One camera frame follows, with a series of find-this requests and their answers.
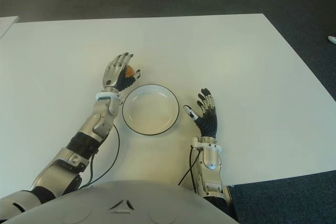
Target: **black cable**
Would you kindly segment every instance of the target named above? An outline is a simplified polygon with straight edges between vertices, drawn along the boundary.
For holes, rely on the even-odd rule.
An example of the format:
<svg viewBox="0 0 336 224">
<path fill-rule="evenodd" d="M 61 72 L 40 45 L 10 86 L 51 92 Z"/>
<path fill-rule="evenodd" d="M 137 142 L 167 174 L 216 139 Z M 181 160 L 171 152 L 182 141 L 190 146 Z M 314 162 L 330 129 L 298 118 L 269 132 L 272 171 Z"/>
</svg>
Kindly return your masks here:
<svg viewBox="0 0 336 224">
<path fill-rule="evenodd" d="M 193 146 L 191 146 L 190 155 L 189 155 L 189 169 L 190 169 L 191 181 L 193 182 L 194 193 L 197 194 L 197 190 L 196 190 L 196 186 L 195 186 L 195 180 L 194 180 L 194 175 L 193 175 L 193 166 L 191 165 L 192 152 L 193 152 Z"/>
<path fill-rule="evenodd" d="M 94 159 L 94 156 L 95 155 L 93 154 L 92 157 L 91 157 L 91 161 L 90 161 L 90 179 L 89 179 L 89 181 L 85 185 L 82 185 L 81 187 L 79 187 L 79 189 L 87 187 L 91 183 L 91 181 L 92 181 L 92 178 L 93 178 L 93 159 Z"/>
<path fill-rule="evenodd" d="M 187 172 L 184 174 L 184 176 L 181 178 L 180 182 L 178 183 L 178 185 L 180 185 L 182 183 L 182 181 L 184 180 L 185 176 L 187 176 L 187 174 L 192 170 L 192 168 L 194 167 L 196 161 L 198 160 L 198 157 L 200 156 L 201 151 L 199 149 L 198 150 L 198 155 L 194 161 L 194 163 L 191 165 L 191 156 L 192 156 L 192 151 L 193 151 L 193 146 L 191 146 L 190 149 L 190 154 L 189 154 L 189 169 L 187 170 Z M 192 175 L 192 181 L 193 181 L 193 187 L 194 187 L 194 192 L 196 192 L 196 186 L 195 186 L 195 181 L 194 181 L 194 177 Z"/>
<path fill-rule="evenodd" d="M 117 135 L 118 135 L 118 150 L 117 150 L 117 154 L 116 154 L 116 157 L 112 163 L 112 165 L 107 169 L 106 172 L 104 172 L 102 175 L 100 175 L 98 178 L 96 178 L 94 181 L 92 181 L 92 177 L 93 177 L 93 157 L 95 156 L 94 154 L 92 155 L 92 159 L 91 159 L 91 164 L 90 164 L 90 172 L 91 172 L 91 175 L 90 175 L 90 180 L 85 184 L 83 185 L 82 187 L 80 187 L 80 189 L 84 188 L 84 187 L 87 187 L 89 185 L 92 185 L 94 182 L 96 182 L 97 180 L 101 179 L 106 173 L 109 172 L 109 170 L 113 167 L 113 165 L 116 163 L 117 161 L 117 158 L 118 158 L 118 155 L 119 155 L 119 150 L 120 150 L 120 135 L 119 135 L 119 131 L 117 129 L 117 127 L 115 125 L 113 125 L 114 128 L 115 128 L 115 131 L 117 132 Z"/>
</svg>

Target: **robotic arm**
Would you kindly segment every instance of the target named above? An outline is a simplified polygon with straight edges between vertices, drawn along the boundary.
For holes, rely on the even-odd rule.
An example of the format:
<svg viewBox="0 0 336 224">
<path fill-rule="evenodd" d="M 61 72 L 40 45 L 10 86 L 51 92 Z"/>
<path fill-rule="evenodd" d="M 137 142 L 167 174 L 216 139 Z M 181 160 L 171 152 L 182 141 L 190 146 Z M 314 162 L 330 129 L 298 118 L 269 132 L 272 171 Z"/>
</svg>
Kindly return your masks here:
<svg viewBox="0 0 336 224">
<path fill-rule="evenodd" d="M 103 90 L 96 95 L 92 114 L 36 177 L 30 191 L 18 191 L 0 199 L 0 223 L 79 188 L 79 173 L 84 172 L 113 127 L 121 104 L 119 92 L 140 77 L 140 70 L 134 73 L 128 66 L 132 57 L 126 52 L 108 64 Z"/>
<path fill-rule="evenodd" d="M 222 147 L 217 144 L 216 140 L 215 101 L 207 88 L 202 89 L 201 93 L 203 95 L 198 94 L 200 101 L 197 101 L 197 104 L 201 107 L 203 117 L 195 113 L 188 105 L 183 106 L 185 112 L 194 120 L 201 132 L 201 137 L 194 137 L 192 144 L 192 147 L 200 152 L 198 161 L 196 161 L 198 178 L 194 190 L 217 208 L 236 218 L 230 191 L 226 186 L 223 186 L 220 178 L 222 160 L 219 153 L 222 152 Z"/>
</svg>

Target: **robot forearm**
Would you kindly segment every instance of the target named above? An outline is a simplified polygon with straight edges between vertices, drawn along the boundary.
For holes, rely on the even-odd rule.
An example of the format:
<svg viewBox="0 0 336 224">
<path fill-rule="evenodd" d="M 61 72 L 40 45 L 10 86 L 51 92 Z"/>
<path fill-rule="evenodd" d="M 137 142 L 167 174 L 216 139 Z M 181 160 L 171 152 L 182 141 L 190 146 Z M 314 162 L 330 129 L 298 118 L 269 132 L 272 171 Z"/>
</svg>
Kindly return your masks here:
<svg viewBox="0 0 336 224">
<path fill-rule="evenodd" d="M 36 177 L 30 191 L 18 191 L 0 199 L 0 223 L 79 188 L 82 181 L 79 173 L 86 169 L 91 156 L 98 152 L 118 115 L 121 103 L 119 91 L 140 77 L 139 70 L 133 76 L 125 76 L 132 56 L 124 53 L 108 64 L 103 90 L 96 95 L 92 114 L 69 144 Z"/>
</svg>

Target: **tabletop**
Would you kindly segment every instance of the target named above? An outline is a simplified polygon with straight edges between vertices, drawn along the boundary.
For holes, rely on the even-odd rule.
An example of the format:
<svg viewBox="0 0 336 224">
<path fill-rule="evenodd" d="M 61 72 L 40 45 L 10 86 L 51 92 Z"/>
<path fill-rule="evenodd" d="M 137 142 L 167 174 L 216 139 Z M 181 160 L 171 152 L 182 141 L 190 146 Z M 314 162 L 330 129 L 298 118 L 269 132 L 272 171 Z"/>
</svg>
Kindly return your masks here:
<svg viewBox="0 0 336 224">
<path fill-rule="evenodd" d="M 177 184 L 199 136 L 182 106 L 197 110 L 203 87 L 216 102 L 225 185 L 336 169 L 336 103 L 263 14 L 18 23 L 0 40 L 0 197 L 28 189 L 67 145 L 92 111 L 106 65 L 125 51 L 142 76 L 122 96 L 160 84 L 176 95 L 180 114 L 165 133 L 144 136 L 120 110 L 121 151 L 101 182 Z M 112 131 L 95 158 L 96 177 L 117 146 Z"/>
</svg>

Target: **white plate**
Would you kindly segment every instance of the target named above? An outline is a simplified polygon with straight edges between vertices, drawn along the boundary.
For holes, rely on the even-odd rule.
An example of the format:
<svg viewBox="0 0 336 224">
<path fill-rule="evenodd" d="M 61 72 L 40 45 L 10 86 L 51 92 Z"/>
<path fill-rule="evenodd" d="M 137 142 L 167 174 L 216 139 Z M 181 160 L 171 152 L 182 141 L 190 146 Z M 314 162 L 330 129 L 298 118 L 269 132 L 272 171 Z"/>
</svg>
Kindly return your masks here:
<svg viewBox="0 0 336 224">
<path fill-rule="evenodd" d="M 177 120 L 179 103 L 164 86 L 148 84 L 134 89 L 125 99 L 122 116 L 129 128 L 143 135 L 158 135 Z"/>
</svg>

